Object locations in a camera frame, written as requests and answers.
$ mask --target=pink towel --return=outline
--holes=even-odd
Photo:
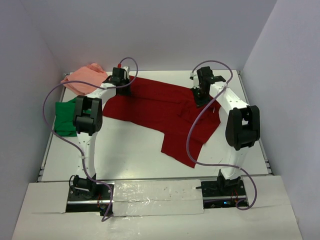
[[[92,63],[87,66],[83,66],[74,73],[66,76],[61,81],[61,83],[65,83],[68,81],[83,81],[86,83],[94,84],[96,86],[100,86],[102,82],[106,80],[107,76],[107,73],[99,64]],[[83,83],[70,83],[65,84],[64,86],[77,95],[87,95],[97,89],[96,87],[89,86]]]

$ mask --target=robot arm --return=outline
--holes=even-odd
[[[103,123],[103,104],[116,94],[130,94],[130,86],[123,86],[130,82],[130,68],[114,67],[112,75],[102,84],[101,88],[96,89],[86,96],[77,96],[75,100],[75,110],[73,116],[73,125],[75,126],[78,144],[85,154],[85,167],[89,176],[96,179],[95,170],[95,143],[97,134]],[[82,157],[79,156],[76,176],[73,180],[73,186],[78,191],[88,192],[89,195],[95,194],[95,183],[86,179],[82,165]]]
[[[257,106],[250,106],[242,101],[228,86],[222,76],[214,76],[210,67],[202,67],[197,73],[191,73],[193,79],[194,100],[198,107],[207,104],[211,96],[216,96],[224,87],[226,90],[216,99],[228,114],[225,138],[229,144],[226,164],[242,167],[247,152],[260,138],[260,111]],[[241,170],[224,167],[219,172],[227,181],[237,183]]]

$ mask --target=red towel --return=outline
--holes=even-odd
[[[191,90],[137,78],[131,85],[131,92],[131,96],[117,95],[109,99],[103,109],[103,115],[164,133],[161,152],[194,168],[196,164],[187,155],[186,142],[191,125],[203,108],[196,107]],[[219,103],[214,102],[193,130],[189,148],[196,160],[202,145],[220,124],[219,108]]]

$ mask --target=green cloth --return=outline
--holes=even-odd
[[[54,131],[62,137],[76,137],[76,127],[72,121],[74,119],[76,98],[67,102],[55,103]]]

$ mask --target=white backdrop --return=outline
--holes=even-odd
[[[38,179],[49,130],[42,102],[62,78],[19,0],[0,0],[0,239],[11,239],[27,186]],[[47,102],[52,123],[57,90]]]
[[[126,56],[141,70],[207,59],[242,70],[276,0],[21,0],[68,73]]]
[[[319,9],[319,0],[279,0],[242,75],[304,240],[320,239]]]

